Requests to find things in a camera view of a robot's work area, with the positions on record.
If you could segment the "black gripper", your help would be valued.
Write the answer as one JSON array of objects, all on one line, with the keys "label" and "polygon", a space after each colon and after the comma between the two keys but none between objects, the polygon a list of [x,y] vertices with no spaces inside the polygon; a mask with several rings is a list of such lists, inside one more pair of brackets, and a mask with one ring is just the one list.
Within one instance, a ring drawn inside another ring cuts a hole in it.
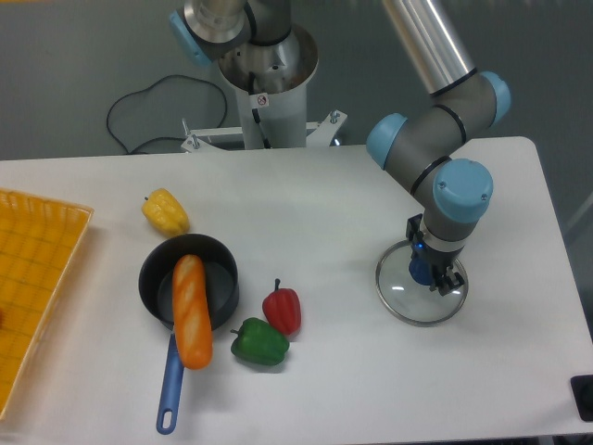
[{"label": "black gripper", "polygon": [[423,215],[408,218],[406,237],[410,242],[409,272],[417,283],[431,283],[429,289],[441,296],[464,285],[464,277],[455,260],[465,247],[465,239],[448,241],[434,235]]}]

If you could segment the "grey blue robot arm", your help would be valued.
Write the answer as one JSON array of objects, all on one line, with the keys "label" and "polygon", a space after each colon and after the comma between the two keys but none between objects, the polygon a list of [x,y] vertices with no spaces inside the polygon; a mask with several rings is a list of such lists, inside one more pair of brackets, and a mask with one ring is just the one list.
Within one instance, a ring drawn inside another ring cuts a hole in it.
[{"label": "grey blue robot arm", "polygon": [[[437,1],[387,1],[385,11],[433,105],[407,119],[391,114],[366,148],[423,213],[411,217],[410,275],[446,295],[465,284],[455,260],[493,191],[489,171],[453,154],[511,106],[508,85],[473,64]],[[316,46],[287,1],[188,1],[170,14],[181,48],[199,66],[216,63],[237,93],[246,148],[303,146],[305,109],[285,99],[312,77]]]}]

